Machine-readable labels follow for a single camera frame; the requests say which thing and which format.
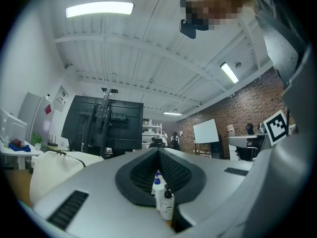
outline black vent grille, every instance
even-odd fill
[[[225,170],[225,172],[245,177],[249,171],[245,171],[245,170],[241,170],[241,169],[234,169],[234,168],[227,168]]]
[[[65,230],[75,217],[88,194],[81,191],[74,191],[62,205],[49,217],[48,222]]]

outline white desk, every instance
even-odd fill
[[[24,141],[24,144],[29,145],[31,152],[24,152],[24,151],[13,151],[11,148],[5,147],[2,140],[0,140],[0,152],[2,155],[7,156],[15,156],[18,157],[18,165],[19,169],[25,169],[25,157],[32,157],[32,156],[39,156],[43,152],[40,150],[35,150],[35,147],[28,142]]]

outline ceiling lamp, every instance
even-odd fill
[[[171,112],[164,112],[164,115],[171,115],[171,116],[181,116],[182,114],[180,113],[171,113]]]
[[[90,2],[75,5],[66,9],[66,18],[93,13],[119,13],[130,15],[133,11],[134,3],[103,1]]]
[[[220,67],[229,76],[233,83],[237,83],[239,81],[237,76],[234,74],[234,72],[226,62],[220,65]]]

